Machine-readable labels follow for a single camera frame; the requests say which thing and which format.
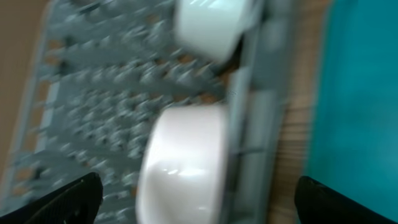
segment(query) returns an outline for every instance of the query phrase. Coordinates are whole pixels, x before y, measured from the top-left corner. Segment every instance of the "white cup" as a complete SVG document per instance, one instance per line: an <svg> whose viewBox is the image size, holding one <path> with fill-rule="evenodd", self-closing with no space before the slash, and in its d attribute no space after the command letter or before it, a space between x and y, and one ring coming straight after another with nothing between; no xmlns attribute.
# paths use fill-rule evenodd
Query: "white cup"
<svg viewBox="0 0 398 224"><path fill-rule="evenodd" d="M217 62L227 61L251 19L253 0L177 0L175 38Z"/></svg>
<svg viewBox="0 0 398 224"><path fill-rule="evenodd" d="M140 224L214 224L228 150L226 108L169 108L157 120L137 191Z"/></svg>

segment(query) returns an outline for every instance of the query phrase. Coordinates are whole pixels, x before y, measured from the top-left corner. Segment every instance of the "white mug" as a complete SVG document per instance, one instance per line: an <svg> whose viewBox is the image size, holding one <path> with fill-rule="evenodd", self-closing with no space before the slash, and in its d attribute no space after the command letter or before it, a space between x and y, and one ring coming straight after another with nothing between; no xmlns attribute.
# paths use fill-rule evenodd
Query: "white mug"
<svg viewBox="0 0 398 224"><path fill-rule="evenodd" d="M226 175L226 108L169 108L157 120L137 191L140 224L214 224Z"/></svg>
<svg viewBox="0 0 398 224"><path fill-rule="evenodd" d="M251 20L253 0L177 0L175 38L217 62L227 61Z"/></svg>

